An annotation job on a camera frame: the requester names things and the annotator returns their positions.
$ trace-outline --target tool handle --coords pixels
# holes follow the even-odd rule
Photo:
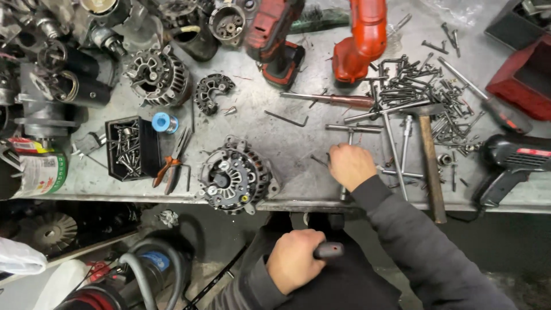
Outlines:
[[[329,97],[330,97],[330,100],[329,100],[330,103],[345,104],[345,105],[349,105],[351,108],[369,110],[374,104],[373,98],[367,97],[367,96],[331,95]]]
[[[161,184],[161,181],[163,181],[166,171],[170,168],[170,164],[172,164],[172,157],[166,156],[165,161],[166,164],[164,165],[164,167],[161,168],[161,170],[159,170],[159,172],[157,173],[157,177],[153,179],[153,188],[159,186],[159,184]]]
[[[344,245],[340,242],[322,242],[314,250],[315,259],[334,258],[344,254]]]
[[[484,101],[482,106],[490,112],[492,117],[502,127],[521,135],[532,131],[530,118],[512,105],[493,97]]]
[[[176,184],[178,184],[178,179],[180,178],[180,166],[182,166],[180,161],[170,165],[169,178],[166,181],[165,195],[170,195],[176,188]]]
[[[490,182],[479,190],[480,198],[475,198],[474,201],[480,206],[499,207],[499,203],[518,183],[528,181],[529,175],[528,171],[513,172],[511,170],[506,170],[497,177],[494,175],[490,178]]]
[[[429,187],[429,204],[433,211],[434,222],[445,224],[447,222],[446,209],[444,208],[444,196],[442,194],[442,186],[440,185],[438,163],[436,162],[436,150],[434,149],[432,128],[430,127],[430,116],[420,116],[419,123],[425,151],[425,177]]]

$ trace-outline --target orange-handled pliers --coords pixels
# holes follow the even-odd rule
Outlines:
[[[185,128],[176,141],[176,146],[174,147],[172,155],[165,157],[166,164],[157,173],[157,177],[153,179],[153,188],[156,188],[157,186],[159,186],[159,184],[161,184],[161,181],[165,177],[166,172],[169,172],[169,178],[166,182],[165,195],[170,195],[170,193],[176,188],[176,184],[178,183],[177,179],[180,176],[180,166],[182,166],[182,162],[180,161],[180,154],[187,147],[190,138],[191,130]]]

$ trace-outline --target gray sleeve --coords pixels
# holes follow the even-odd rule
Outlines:
[[[205,308],[206,310],[272,310],[290,297],[276,287],[268,270],[267,256],[261,257],[246,274],[233,279]]]
[[[425,309],[516,309],[432,220],[374,176],[352,196]]]

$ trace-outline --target metal workbench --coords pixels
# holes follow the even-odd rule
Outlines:
[[[512,53],[500,43],[483,34],[484,28],[506,2],[507,0],[485,1],[484,17],[481,17],[473,28],[460,29],[458,39],[462,57],[457,58],[450,47],[448,49],[451,50],[451,53],[446,56],[421,46],[423,40],[438,43],[446,39],[440,28],[442,20],[437,14],[431,12],[419,0],[390,1],[388,4],[389,23],[397,24],[407,13],[413,14],[413,18],[399,32],[401,39],[398,46],[389,46],[382,58],[397,58],[402,54],[407,54],[410,61],[414,62],[424,60],[429,52],[435,52],[435,57],[430,63],[440,66],[436,58],[444,56],[467,78],[480,88],[484,88],[508,55]],[[340,1],[339,5],[347,6],[348,2]],[[324,87],[328,87],[328,93],[339,93],[332,83],[330,58],[333,54],[333,45],[347,36],[350,36],[349,28],[288,36],[289,41],[300,43],[306,48],[302,72],[299,73],[291,90],[297,93],[316,94],[320,93]],[[197,107],[194,109],[196,133],[184,156],[186,163],[192,167],[191,190],[189,192],[185,190],[187,177],[185,169],[182,171],[182,177],[174,193],[165,196],[163,194],[164,184],[153,189],[150,179],[120,182],[108,176],[105,168],[89,158],[84,157],[80,161],[77,156],[73,156],[69,161],[69,171],[64,186],[55,194],[43,195],[41,198],[205,204],[203,200],[196,201],[193,198],[199,190],[198,167],[207,157],[201,151],[212,151],[220,147],[224,137],[232,134],[248,140],[254,149],[270,158],[283,179],[282,192],[275,199],[260,206],[259,210],[342,212],[345,210],[342,208],[354,208],[354,205],[345,205],[338,200],[339,184],[325,167],[310,159],[310,154],[325,158],[325,153],[330,145],[346,142],[348,139],[346,132],[326,131],[324,125],[343,124],[345,117],[361,114],[362,111],[347,111],[347,108],[344,107],[322,103],[317,103],[312,109],[309,109],[309,101],[280,98],[279,90],[266,83],[255,62],[245,54],[243,49],[232,51],[221,48],[216,56],[206,63],[194,62],[178,48],[176,48],[176,54],[190,67],[195,82],[208,74],[221,73],[230,77],[236,84],[236,87],[228,95],[216,98],[221,109],[236,106],[238,110],[236,114],[224,116],[223,113],[218,112],[214,116],[206,117]],[[444,73],[447,78],[453,77],[446,68],[444,68]],[[374,72],[369,74],[369,76],[375,75],[377,74]],[[368,90],[368,84],[363,83],[352,94],[364,94]],[[476,113],[480,111],[480,99],[474,94],[466,91],[463,98],[471,104]],[[174,110],[140,108],[138,105],[141,101],[142,99],[129,88],[129,81],[121,78],[120,83],[113,91],[111,102],[101,110],[89,109],[88,122],[73,134],[72,139],[79,139],[89,131],[98,130],[107,120],[134,115],[140,115],[150,120],[158,111],[177,115],[184,126],[186,123],[190,123],[190,101],[183,108]],[[303,122],[306,115],[309,116],[309,119],[307,125],[301,128],[266,115],[264,110],[298,122]],[[399,125],[403,117],[403,115],[391,115],[398,153],[402,152],[403,127]],[[378,119],[374,123],[382,125],[382,119]],[[542,122],[534,122],[534,127],[534,131],[531,133],[533,136],[545,136],[545,132],[549,133],[551,128],[549,124]],[[469,138],[479,135],[478,141],[484,141],[499,132],[501,130],[486,114],[475,125]],[[163,156],[171,153],[176,136],[161,135]],[[356,134],[354,143],[370,150],[378,164],[384,164],[392,156],[385,131],[380,135]],[[423,173],[421,145],[420,131],[415,124],[406,164],[408,172]],[[443,146],[436,146],[436,151],[437,154],[451,153]],[[471,154],[465,158],[459,153],[457,154],[458,178],[466,180],[470,184],[469,188],[457,182],[457,192],[452,192],[451,182],[449,182],[451,168],[445,168],[444,179],[447,179],[448,182],[442,186],[442,189],[447,210],[473,210],[469,201],[475,188],[487,175],[476,155]],[[106,164],[107,162],[105,147],[92,153],[91,156],[100,163]],[[395,177],[381,176],[387,184],[398,182]],[[533,173],[529,182],[519,184],[503,200],[502,206],[489,211],[551,213],[550,180],[551,173]],[[426,192],[421,190],[421,185],[422,183],[417,187],[408,185],[407,193],[410,202],[414,203],[416,207],[427,209]]]

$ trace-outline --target hand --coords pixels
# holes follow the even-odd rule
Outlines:
[[[377,174],[369,151],[348,143],[332,145],[329,149],[329,172],[352,193],[361,183]]]
[[[288,295],[320,274],[325,261],[313,253],[324,241],[325,234],[313,229],[291,231],[277,240],[266,269],[281,293]]]

